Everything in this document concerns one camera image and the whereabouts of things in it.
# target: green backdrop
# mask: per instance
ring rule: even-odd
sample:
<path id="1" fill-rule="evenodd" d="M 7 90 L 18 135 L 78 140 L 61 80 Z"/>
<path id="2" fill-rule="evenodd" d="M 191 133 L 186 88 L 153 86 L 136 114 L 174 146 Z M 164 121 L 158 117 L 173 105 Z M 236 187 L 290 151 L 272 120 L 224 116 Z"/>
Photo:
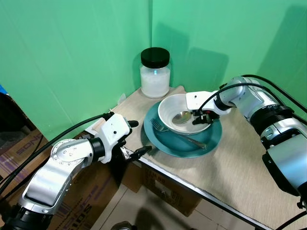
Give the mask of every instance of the green backdrop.
<path id="1" fill-rule="evenodd" d="M 139 88 L 150 46 L 171 86 L 258 74 L 306 105 L 306 28 L 305 0 L 0 0 L 0 84 L 48 139 Z"/>

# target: fork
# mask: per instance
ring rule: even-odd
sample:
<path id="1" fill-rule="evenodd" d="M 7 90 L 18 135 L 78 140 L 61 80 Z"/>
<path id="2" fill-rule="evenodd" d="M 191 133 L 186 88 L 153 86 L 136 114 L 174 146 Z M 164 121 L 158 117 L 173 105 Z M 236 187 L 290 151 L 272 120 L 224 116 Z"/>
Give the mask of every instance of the fork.
<path id="1" fill-rule="evenodd" d="M 155 130 L 159 131 L 159 132 L 166 132 L 166 131 L 169 131 L 168 128 L 166 128 L 165 126 L 161 125 L 156 119 L 151 119 L 150 120 L 153 127 L 155 128 Z M 198 147 L 202 148 L 202 149 L 206 149 L 207 148 L 207 145 L 205 143 L 202 143 L 202 142 L 199 142 L 199 141 L 196 141 L 192 138 L 189 138 L 185 135 L 181 135 L 181 134 L 178 134 L 176 133 L 177 135 L 181 136 L 182 138 L 185 138 L 186 140 L 192 142 L 194 145 L 197 145 Z"/>

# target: wooden table surface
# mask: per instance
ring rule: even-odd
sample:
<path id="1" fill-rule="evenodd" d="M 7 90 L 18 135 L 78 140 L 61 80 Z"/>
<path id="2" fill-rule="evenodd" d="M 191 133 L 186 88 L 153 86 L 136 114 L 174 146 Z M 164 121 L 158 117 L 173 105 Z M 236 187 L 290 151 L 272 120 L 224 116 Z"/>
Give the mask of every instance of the wooden table surface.
<path id="1" fill-rule="evenodd" d="M 176 93 L 185 93 L 184 88 L 179 86 L 172 89 L 167 96 Z M 143 120 L 147 111 L 161 100 L 149 99 L 138 89 L 112 109 L 128 120 L 138 120 L 140 123 L 126 138 L 128 149 L 153 146 L 144 132 Z M 253 127 L 236 109 L 220 120 L 222 139 L 209 154 L 192 159 L 177 158 L 153 146 L 153 150 L 145 154 L 141 161 L 190 185 L 200 194 L 207 194 L 207 199 L 226 210 L 235 211 L 242 219 L 255 220 L 254 224 L 259 222 L 267 229 L 275 229 L 300 213 L 302 210 L 296 206 L 299 198 L 280 190 L 262 162 L 265 148 Z M 103 122 L 98 121 L 87 131 L 98 130 Z M 286 229 L 297 230 L 306 226 L 307 218 L 304 217 Z"/>

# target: black jar lid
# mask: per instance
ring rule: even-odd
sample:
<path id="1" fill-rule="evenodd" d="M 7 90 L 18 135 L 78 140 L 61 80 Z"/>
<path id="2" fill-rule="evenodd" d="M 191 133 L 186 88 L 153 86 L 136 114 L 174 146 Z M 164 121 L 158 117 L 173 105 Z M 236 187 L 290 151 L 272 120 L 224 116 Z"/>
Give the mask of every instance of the black jar lid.
<path id="1" fill-rule="evenodd" d="M 160 47 L 151 47 L 141 53 L 141 62 L 144 66 L 151 69 L 159 69 L 168 65 L 169 52 Z"/>

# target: teal plate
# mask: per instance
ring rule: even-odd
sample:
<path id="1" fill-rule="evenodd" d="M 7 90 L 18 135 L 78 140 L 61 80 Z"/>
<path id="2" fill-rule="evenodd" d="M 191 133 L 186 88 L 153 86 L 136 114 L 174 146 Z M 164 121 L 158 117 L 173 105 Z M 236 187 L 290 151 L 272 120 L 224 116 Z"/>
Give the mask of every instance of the teal plate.
<path id="1" fill-rule="evenodd" d="M 175 157 L 192 158 L 202 156 L 212 151 L 220 142 L 222 137 L 222 125 L 218 119 L 204 131 L 198 134 L 189 135 L 190 138 L 206 143 L 208 145 L 206 149 L 197 147 L 171 131 L 159 132 L 155 130 L 151 123 L 151 119 L 154 118 L 163 124 L 158 115 L 159 104 L 160 102 L 151 107 L 144 119 L 145 133 L 148 139 L 159 150 Z"/>

